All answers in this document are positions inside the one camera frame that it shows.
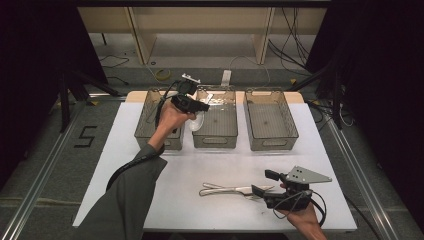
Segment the wooden shelf unit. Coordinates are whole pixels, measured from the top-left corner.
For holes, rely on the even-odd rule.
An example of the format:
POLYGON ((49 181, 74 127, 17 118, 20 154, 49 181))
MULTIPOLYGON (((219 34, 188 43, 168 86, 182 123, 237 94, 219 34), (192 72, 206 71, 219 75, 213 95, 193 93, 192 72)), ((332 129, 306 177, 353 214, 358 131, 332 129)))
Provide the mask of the wooden shelf unit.
POLYGON ((289 32, 286 19, 297 21, 302 35, 319 32, 324 8, 291 7, 80 7, 89 33, 130 33, 142 64, 148 62, 156 37, 171 34, 249 34, 256 62, 265 62, 272 34, 289 32))

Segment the clear plastic bin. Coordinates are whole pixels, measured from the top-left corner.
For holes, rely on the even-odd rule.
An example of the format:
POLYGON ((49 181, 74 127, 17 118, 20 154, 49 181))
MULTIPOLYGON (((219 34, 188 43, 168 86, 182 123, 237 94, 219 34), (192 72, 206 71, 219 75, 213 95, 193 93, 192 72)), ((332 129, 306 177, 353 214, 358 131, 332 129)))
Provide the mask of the clear plastic bin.
POLYGON ((247 89, 243 105, 252 151, 293 149, 299 133, 282 89, 247 89))
POLYGON ((234 149, 238 137, 236 91, 232 86, 200 85, 196 99, 209 105, 202 126, 193 131, 195 148, 234 149))
MULTIPOLYGON (((165 93, 164 88, 149 89, 144 99, 143 108, 134 133, 134 137, 140 148, 148 143, 155 132, 155 117, 158 104, 165 93)), ((164 142, 166 150, 180 151, 183 147, 184 127, 179 128, 175 133, 168 136, 164 142)))

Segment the person's left hand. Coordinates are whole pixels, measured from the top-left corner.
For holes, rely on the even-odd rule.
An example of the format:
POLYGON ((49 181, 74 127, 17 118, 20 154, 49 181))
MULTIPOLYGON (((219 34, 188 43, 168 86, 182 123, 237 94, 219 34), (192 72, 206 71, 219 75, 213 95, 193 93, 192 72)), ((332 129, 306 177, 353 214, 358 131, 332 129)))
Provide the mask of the person's left hand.
POLYGON ((162 145, 164 140, 175 130, 180 128, 187 120, 195 120, 193 113, 184 113, 173 103, 167 101, 161 110, 159 124, 149 143, 162 145))

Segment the white table mat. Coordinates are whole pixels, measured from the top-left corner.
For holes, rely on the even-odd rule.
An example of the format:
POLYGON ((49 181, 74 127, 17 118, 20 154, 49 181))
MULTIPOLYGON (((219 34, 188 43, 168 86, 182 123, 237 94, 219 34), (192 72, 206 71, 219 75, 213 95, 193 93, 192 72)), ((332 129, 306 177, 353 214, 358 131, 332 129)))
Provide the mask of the white table mat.
POLYGON ((291 224, 277 218, 262 200, 240 194, 200 196, 204 184, 224 187, 279 184, 265 177, 267 169, 287 173, 295 166, 329 177, 329 182, 313 185, 314 200, 326 204, 323 227, 327 231, 348 232, 357 226, 317 131, 309 107, 294 103, 291 114, 299 132, 289 151, 253 152, 247 135, 244 108, 237 108, 238 137, 233 149, 198 149, 191 131, 183 135, 179 151, 167 150, 167 165, 160 174, 147 214, 147 231, 183 232, 283 232, 291 224))

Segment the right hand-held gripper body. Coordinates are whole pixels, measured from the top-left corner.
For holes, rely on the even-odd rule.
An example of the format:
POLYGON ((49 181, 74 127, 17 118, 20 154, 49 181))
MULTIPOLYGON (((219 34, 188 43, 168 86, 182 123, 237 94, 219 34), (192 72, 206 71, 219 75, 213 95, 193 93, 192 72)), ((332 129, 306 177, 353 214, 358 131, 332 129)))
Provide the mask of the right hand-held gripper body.
POLYGON ((301 211, 312 200, 311 184, 331 182, 332 178, 312 170, 294 166, 288 173, 279 173, 285 185, 284 193, 265 192, 263 199, 269 209, 301 211))

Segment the metal floor rail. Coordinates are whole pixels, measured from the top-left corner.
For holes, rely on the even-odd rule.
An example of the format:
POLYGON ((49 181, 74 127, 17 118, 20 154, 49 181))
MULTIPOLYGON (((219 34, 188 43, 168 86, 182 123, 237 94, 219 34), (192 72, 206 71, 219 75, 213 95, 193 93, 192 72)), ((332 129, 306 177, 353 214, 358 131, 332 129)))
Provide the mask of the metal floor rail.
POLYGON ((70 122, 55 139, 54 145, 31 182, 27 193, 22 199, 17 199, 17 209, 11 216, 5 231, 0 235, 0 240, 17 240, 19 238, 85 106, 85 102, 77 102, 74 105, 70 122))
POLYGON ((381 235, 382 240, 399 240, 389 215, 384 210, 382 203, 379 201, 376 192, 371 186, 365 172, 362 170, 356 155, 354 154, 351 146, 344 133, 338 129, 333 120, 328 121, 329 129, 335 138, 339 149, 341 150, 348 168, 350 169, 353 178, 363 196, 365 203, 374 219, 376 226, 381 235))

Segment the person's right hand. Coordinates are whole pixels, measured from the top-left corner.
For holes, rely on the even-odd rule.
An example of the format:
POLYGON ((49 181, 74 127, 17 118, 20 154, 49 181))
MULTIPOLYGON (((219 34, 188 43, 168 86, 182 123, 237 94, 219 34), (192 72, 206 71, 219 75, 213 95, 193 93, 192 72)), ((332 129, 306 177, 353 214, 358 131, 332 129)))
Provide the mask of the person's right hand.
POLYGON ((280 210, 280 213, 288 218, 288 221, 307 239, 307 240, 327 240, 321 226, 319 225, 316 212, 312 203, 301 211, 290 212, 280 210))

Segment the dark curtain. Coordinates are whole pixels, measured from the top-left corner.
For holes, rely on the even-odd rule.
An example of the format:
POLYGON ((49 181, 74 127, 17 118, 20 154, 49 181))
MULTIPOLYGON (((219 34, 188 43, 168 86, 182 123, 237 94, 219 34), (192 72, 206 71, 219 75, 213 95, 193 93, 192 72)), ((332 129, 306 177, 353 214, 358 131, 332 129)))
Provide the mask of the dark curtain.
POLYGON ((424 0, 330 0, 307 69, 338 47, 344 100, 424 233, 424 0))
POLYGON ((105 83, 78 8, 51 0, 0 0, 0 189, 24 158, 60 92, 81 72, 105 83))

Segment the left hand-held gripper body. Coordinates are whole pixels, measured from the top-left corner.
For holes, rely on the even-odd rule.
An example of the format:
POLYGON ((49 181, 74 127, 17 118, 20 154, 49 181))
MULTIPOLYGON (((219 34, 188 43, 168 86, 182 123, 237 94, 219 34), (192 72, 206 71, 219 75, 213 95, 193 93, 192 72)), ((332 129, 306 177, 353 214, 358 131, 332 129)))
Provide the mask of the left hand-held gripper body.
POLYGON ((201 83, 200 80, 192 78, 190 75, 183 74, 182 80, 177 82, 177 93, 171 97, 171 102, 182 112, 196 113, 201 110, 201 102, 191 98, 197 86, 201 83))

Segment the black metal stand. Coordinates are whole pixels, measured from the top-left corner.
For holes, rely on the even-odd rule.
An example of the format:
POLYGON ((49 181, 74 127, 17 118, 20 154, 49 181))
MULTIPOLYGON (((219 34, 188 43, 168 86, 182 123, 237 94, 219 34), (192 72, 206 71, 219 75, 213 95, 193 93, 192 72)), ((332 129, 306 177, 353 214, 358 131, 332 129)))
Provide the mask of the black metal stand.
POLYGON ((330 61, 325 67, 300 83, 297 83, 287 89, 288 92, 296 92, 315 81, 318 81, 318 87, 315 94, 318 98, 331 97, 332 107, 331 116, 336 126, 341 129, 340 103, 341 103, 341 70, 336 63, 330 61))
POLYGON ((68 92, 71 92, 77 101, 87 101, 89 98, 89 93, 84 87, 85 84, 90 84, 111 96, 121 96, 117 90, 109 87, 106 83, 96 80, 86 73, 77 70, 62 71, 58 79, 62 115, 60 130, 61 133, 65 132, 68 125, 70 124, 71 119, 68 92))

